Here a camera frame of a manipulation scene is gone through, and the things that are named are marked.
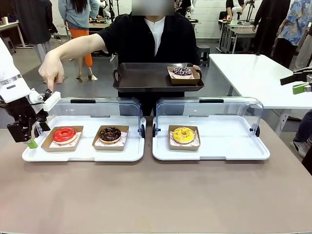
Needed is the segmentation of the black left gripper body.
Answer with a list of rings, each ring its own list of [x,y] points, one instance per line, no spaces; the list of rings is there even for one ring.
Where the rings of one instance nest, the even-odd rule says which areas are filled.
[[[7,129],[16,143],[28,142],[31,139],[32,127],[37,121],[33,107],[28,104],[8,103],[7,113],[14,118],[13,123],[7,125]]]

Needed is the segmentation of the person's right hand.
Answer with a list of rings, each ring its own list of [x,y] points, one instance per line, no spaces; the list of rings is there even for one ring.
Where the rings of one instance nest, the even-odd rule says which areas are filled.
[[[55,84],[62,83],[64,79],[64,68],[60,59],[60,53],[57,49],[54,49],[46,54],[39,68],[39,74],[52,92]]]

